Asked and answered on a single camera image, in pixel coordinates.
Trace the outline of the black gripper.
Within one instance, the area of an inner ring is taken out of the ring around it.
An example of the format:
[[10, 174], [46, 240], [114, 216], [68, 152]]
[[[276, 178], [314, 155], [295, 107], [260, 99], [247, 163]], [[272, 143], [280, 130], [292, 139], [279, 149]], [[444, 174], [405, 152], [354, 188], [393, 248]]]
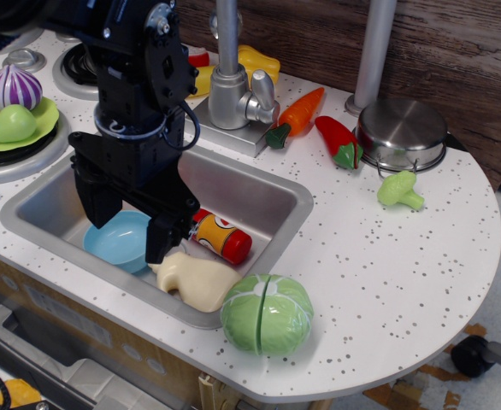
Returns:
[[97, 114], [98, 134], [73, 132], [69, 144], [77, 193], [87, 219], [102, 228], [126, 202], [151, 217], [145, 260], [161, 264], [188, 239], [199, 202], [179, 175], [186, 105], [159, 115], [142, 128], [124, 127]]

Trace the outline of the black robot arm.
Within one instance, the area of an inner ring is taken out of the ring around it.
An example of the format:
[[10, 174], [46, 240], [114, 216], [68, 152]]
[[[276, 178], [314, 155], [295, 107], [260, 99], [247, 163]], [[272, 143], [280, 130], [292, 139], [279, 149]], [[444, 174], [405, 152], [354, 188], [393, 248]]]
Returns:
[[162, 262], [189, 236], [199, 203], [178, 163], [197, 69], [169, 1], [56, 1], [44, 27], [79, 39], [97, 76], [97, 132], [73, 132], [72, 168], [88, 220], [128, 203], [147, 214], [145, 259]]

